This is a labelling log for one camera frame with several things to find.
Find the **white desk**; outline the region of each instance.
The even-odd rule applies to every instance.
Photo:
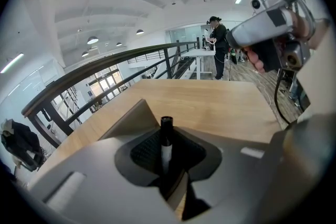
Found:
[[[204,71],[204,60],[202,60],[201,64],[201,57],[204,56],[213,56],[215,52],[213,50],[204,50],[204,49],[192,49],[181,54],[181,57],[196,57],[196,73],[197,79],[201,79],[201,73],[212,73]]]

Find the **wooden table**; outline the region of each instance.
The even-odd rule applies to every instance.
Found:
[[[162,116],[172,116],[176,126],[265,143],[280,131],[273,111],[253,83],[142,79],[79,126],[47,159],[29,186],[77,150],[97,141],[140,99],[146,99],[158,122]]]

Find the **black railing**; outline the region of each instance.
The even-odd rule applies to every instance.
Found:
[[[142,62],[142,61],[149,61],[149,60],[155,60],[155,59],[163,59],[164,58],[164,51],[159,50],[156,52],[153,52],[151,54],[145,54],[142,56],[134,57],[132,59],[127,60],[128,63],[135,63],[135,62]]]
[[[181,61],[175,60],[173,61],[172,65],[170,65],[170,59],[171,58],[177,59],[177,57],[180,56],[182,53],[190,50],[188,48],[187,50],[181,51],[180,49],[181,46],[192,44],[194,48],[196,48],[196,45],[197,45],[197,48],[199,48],[199,43],[200,41],[199,39],[197,39],[197,41],[192,41],[192,42],[177,42],[177,43],[171,43],[171,44],[162,44],[162,45],[143,47],[139,49],[124,51],[119,54],[110,55],[110,56],[98,59],[96,61],[92,61],[86,65],[79,67],[76,70],[69,72],[68,74],[64,75],[63,77],[49,84],[42,92],[40,92],[37,96],[35,96],[23,108],[22,115],[24,117],[27,117],[32,122],[34,127],[41,133],[41,135],[52,146],[58,147],[61,142],[59,141],[59,139],[55,137],[55,135],[49,129],[47,129],[44,126],[44,124],[42,123],[42,121],[37,115],[40,111],[45,116],[48,122],[53,122],[54,124],[57,124],[57,126],[66,135],[70,135],[73,132],[73,129],[70,127],[73,121],[77,121],[80,124],[81,121],[79,120],[79,116],[81,116],[85,111],[87,111],[93,105],[101,101],[109,93],[113,92],[113,90],[120,88],[127,82],[140,76],[142,73],[165,62],[167,66],[166,70],[163,71],[161,74],[159,74],[156,78],[163,76],[165,73],[167,73],[168,79],[174,78],[176,76],[177,71],[175,73],[172,73],[172,68],[174,68],[175,66],[178,66],[178,64]],[[177,53],[169,56],[168,49],[173,48],[173,47],[178,47]],[[138,57],[142,57],[144,55],[150,55],[158,51],[163,51],[163,57],[161,60],[123,79],[122,81],[116,83],[115,85],[110,87],[108,90],[102,92],[101,94],[99,94],[98,96],[96,96],[95,98],[87,102],[84,106],[77,109],[76,111],[71,110],[71,112],[73,113],[69,118],[64,120],[58,113],[57,108],[53,104],[54,98],[60,95],[61,93],[63,93],[64,91],[70,89],[72,86],[74,86],[78,82],[88,78],[92,74],[95,74],[107,67],[111,67],[113,65],[116,65],[124,61],[128,61],[133,58],[137,59]]]

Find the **person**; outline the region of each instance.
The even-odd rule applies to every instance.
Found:
[[[296,37],[299,37],[302,40],[305,40],[305,37],[307,37],[308,31],[309,31],[308,22],[304,18],[296,15],[294,12],[291,12],[291,15],[292,15],[292,20],[293,20],[293,34]],[[310,49],[312,50],[317,49],[322,38],[324,37],[325,33],[328,30],[329,25],[330,25],[330,22],[327,19],[316,20],[315,33],[308,42]],[[264,63],[261,60],[259,60],[258,55],[254,51],[251,50],[251,47],[245,47],[244,52],[246,53],[249,61],[256,68],[256,70],[261,74],[265,73]]]
[[[245,62],[244,54],[241,50],[237,50],[237,60],[240,61],[240,62]]]
[[[205,36],[202,36],[202,48],[204,48],[205,43],[206,43]]]
[[[214,42],[216,39],[215,48],[215,65],[216,65],[216,76],[213,78],[214,80],[223,80],[223,72],[224,72],[224,61],[225,55],[228,53],[229,45],[226,41],[226,27],[221,24],[222,19],[212,16],[207,23],[211,25],[213,31],[210,35],[210,38],[207,38],[207,41]]]

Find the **black jacket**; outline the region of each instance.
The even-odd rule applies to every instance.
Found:
[[[216,38],[216,48],[225,48],[226,53],[229,51],[229,44],[226,41],[226,27],[222,24],[218,25],[211,33],[211,38]]]

